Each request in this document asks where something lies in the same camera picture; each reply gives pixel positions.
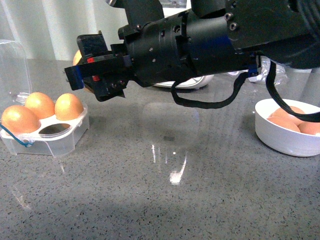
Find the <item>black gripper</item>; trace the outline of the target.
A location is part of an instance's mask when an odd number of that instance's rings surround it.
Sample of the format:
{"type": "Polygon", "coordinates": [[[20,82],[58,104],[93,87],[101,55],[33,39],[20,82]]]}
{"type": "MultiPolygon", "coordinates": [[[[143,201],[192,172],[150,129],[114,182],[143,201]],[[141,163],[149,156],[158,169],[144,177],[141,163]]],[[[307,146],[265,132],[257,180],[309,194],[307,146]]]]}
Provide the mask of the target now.
{"type": "Polygon", "coordinates": [[[98,76],[91,87],[100,102],[123,95],[128,81],[142,87],[197,77],[189,53],[190,39],[186,10],[170,17],[146,23],[140,29],[125,25],[118,30],[121,44],[108,50],[102,33],[82,34],[76,39],[84,64],[64,69],[73,91],[85,88],[85,79],[98,76]]]}

